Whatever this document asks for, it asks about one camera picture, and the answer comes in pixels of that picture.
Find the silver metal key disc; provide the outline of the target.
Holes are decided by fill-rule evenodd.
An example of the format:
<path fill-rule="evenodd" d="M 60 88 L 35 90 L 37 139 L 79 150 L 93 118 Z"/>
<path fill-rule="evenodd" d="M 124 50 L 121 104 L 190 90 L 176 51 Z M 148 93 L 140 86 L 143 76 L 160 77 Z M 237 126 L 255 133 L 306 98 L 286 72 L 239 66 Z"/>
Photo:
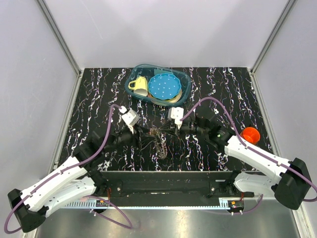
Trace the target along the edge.
<path fill-rule="evenodd" d="M 167 146 L 165 135 L 157 128 L 150 129 L 150 135 L 154 138 L 154 145 L 160 159 L 167 157 Z"/>

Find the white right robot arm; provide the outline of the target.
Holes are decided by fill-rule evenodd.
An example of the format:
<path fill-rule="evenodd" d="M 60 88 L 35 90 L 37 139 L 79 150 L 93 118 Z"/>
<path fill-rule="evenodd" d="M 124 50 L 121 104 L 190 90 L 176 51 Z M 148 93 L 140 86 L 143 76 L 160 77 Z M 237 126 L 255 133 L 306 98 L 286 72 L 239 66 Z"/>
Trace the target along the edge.
<path fill-rule="evenodd" d="M 250 175 L 238 172 L 225 184 L 229 196 L 241 192 L 268 194 L 283 206 L 297 210 L 313 186 L 306 163 L 295 158 L 290 161 L 271 154 L 235 135 L 234 131 L 220 125 L 214 118 L 187 120 L 176 116 L 180 132 L 202 136 L 216 150 L 239 159 L 262 173 Z"/>

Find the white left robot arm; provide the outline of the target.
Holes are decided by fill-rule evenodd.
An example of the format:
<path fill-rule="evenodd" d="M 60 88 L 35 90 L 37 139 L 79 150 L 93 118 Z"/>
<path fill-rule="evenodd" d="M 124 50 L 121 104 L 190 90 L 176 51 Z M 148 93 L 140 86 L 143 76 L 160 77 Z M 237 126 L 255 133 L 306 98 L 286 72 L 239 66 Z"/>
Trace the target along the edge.
<path fill-rule="evenodd" d="M 120 132 L 98 133 L 85 141 L 72 156 L 36 184 L 8 193 L 19 231 L 28 233 L 44 223 L 46 218 L 66 204 L 86 196 L 114 195 L 115 183 L 109 182 L 98 166 L 106 155 L 123 146 L 141 146 L 141 136 L 136 130 L 124 128 Z"/>

